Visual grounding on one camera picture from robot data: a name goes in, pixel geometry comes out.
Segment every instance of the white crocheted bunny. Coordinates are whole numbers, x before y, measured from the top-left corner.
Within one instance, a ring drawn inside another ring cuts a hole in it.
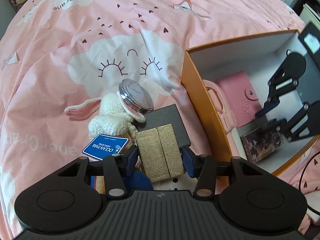
[[[89,99],[78,106],[69,106],[64,112],[75,119],[88,118],[100,108],[99,115],[94,117],[89,125],[89,138],[95,138],[98,134],[121,136],[126,132],[132,135],[137,129],[131,123],[133,119],[145,122],[145,118],[126,104],[117,94],[107,94],[103,98]]]

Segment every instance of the blue fabric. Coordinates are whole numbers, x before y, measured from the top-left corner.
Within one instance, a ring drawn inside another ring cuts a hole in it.
[[[128,194],[130,194],[133,189],[153,190],[150,179],[140,171],[134,171],[129,178],[122,177],[122,181]]]

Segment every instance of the closed eye drawing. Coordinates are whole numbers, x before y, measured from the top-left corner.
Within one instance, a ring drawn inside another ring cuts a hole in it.
[[[154,63],[157,67],[157,69],[160,71],[162,68],[159,68],[158,67],[158,64],[159,64],[160,61],[158,61],[156,63],[156,57],[154,57],[153,61],[151,61],[151,59],[149,58],[149,62],[143,62],[146,66],[145,67],[141,67],[143,70],[144,70],[144,73],[140,73],[140,75],[147,75],[147,68],[152,64]]]
[[[116,66],[116,67],[119,69],[121,76],[127,75],[128,73],[123,73],[123,72],[122,72],[122,70],[124,69],[124,66],[123,66],[122,68],[120,67],[121,61],[120,61],[119,63],[115,63],[115,60],[116,60],[116,59],[113,59],[113,63],[109,63],[109,60],[107,60],[107,64],[106,64],[106,65],[104,65],[102,62],[100,62],[100,64],[103,66],[103,68],[102,68],[102,69],[99,68],[99,70],[101,71],[101,75],[99,75],[98,77],[102,77],[102,76],[103,76],[103,71],[104,71],[107,67],[112,66],[112,65],[113,65],[113,66]]]

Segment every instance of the screw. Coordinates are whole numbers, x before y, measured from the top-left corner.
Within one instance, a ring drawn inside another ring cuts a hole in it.
[[[124,190],[120,188],[113,188],[109,190],[109,195],[112,197],[120,197],[124,194]]]
[[[212,191],[207,188],[198,189],[196,193],[200,197],[209,197],[212,195]]]

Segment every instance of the black cable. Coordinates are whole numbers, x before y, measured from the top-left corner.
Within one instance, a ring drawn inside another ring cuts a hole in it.
[[[302,182],[303,174],[304,174],[304,172],[306,171],[309,163],[310,163],[317,155],[319,155],[319,154],[320,154],[320,151],[317,152],[315,155],[313,155],[313,156],[311,157],[311,159],[307,162],[306,166],[304,166],[304,169],[303,169],[303,171],[302,171],[302,173],[301,173],[300,180],[299,180],[299,191],[300,191],[300,192],[301,192],[301,182]],[[318,210],[313,209],[313,208],[310,207],[309,205],[308,205],[308,209],[310,209],[313,213],[315,213],[315,214],[317,214],[318,216],[320,216],[320,212],[319,212]]]

